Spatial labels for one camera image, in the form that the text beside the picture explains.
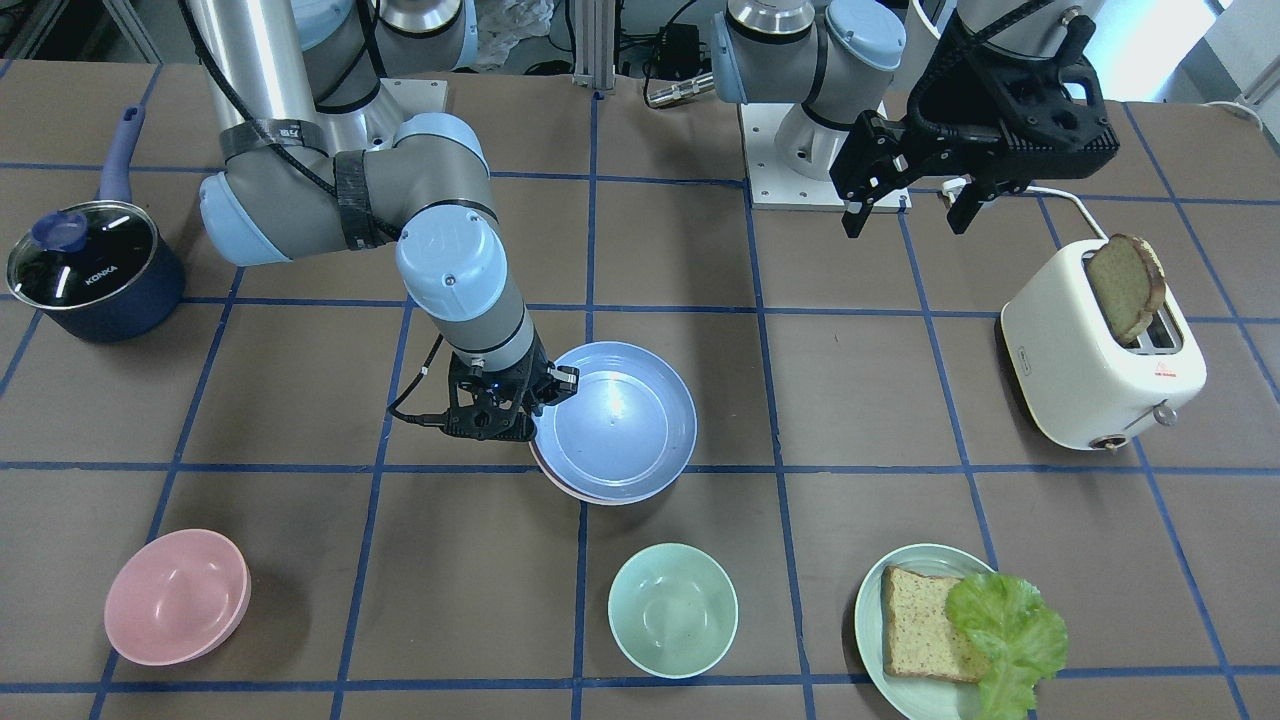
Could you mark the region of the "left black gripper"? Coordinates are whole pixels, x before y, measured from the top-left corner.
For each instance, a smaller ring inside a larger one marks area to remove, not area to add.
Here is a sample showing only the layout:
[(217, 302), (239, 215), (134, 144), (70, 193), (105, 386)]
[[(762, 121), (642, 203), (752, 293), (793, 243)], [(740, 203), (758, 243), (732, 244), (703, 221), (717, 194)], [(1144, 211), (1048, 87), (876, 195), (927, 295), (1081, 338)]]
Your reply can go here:
[(845, 202), (849, 238), (872, 210), (914, 176), (969, 174), (948, 206), (948, 227), (968, 232), (1002, 191), (1033, 181), (1084, 179), (1110, 163), (1120, 141), (1085, 56), (1085, 41), (1064, 40), (1047, 58), (1014, 56), (945, 40), (891, 120), (876, 110), (858, 115), (829, 168)]

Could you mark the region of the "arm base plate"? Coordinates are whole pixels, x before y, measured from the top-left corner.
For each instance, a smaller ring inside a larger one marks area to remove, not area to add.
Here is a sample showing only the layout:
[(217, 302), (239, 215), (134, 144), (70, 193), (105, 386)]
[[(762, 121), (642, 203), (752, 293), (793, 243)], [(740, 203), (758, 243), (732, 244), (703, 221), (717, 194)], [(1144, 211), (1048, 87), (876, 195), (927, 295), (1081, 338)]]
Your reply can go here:
[(763, 210), (842, 211), (829, 169), (849, 136), (813, 120), (799, 104), (739, 106), (753, 204)]
[(378, 126), (387, 133), (412, 117), (444, 111), (449, 83), (445, 79), (381, 79), (381, 91), (370, 105)]

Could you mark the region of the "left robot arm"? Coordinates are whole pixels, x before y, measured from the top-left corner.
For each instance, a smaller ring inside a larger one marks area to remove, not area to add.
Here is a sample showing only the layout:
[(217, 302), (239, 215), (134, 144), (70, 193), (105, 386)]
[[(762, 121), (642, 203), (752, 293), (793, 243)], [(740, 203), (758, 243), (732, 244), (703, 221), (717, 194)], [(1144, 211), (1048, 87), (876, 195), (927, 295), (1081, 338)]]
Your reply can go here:
[(1085, 56), (1096, 1), (960, 1), (902, 117), (878, 106), (902, 68), (908, 28), (879, 1), (728, 1), (714, 18), (712, 70), (726, 102), (785, 102), (842, 135), (817, 167), (856, 238), (873, 206), (925, 176), (965, 176), (947, 222), (1032, 182), (1084, 179), (1119, 140)]

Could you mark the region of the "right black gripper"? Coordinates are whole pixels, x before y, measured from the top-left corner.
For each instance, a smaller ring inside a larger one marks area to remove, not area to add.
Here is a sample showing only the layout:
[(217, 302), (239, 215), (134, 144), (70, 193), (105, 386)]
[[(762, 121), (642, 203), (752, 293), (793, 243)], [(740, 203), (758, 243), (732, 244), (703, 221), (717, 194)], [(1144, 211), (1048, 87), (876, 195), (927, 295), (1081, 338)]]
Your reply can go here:
[(576, 366), (548, 360), (539, 336), (515, 365), (498, 372), (477, 370), (453, 356), (442, 432), (454, 438), (529, 442), (536, 434), (532, 419), (544, 407), (573, 397), (579, 378)]

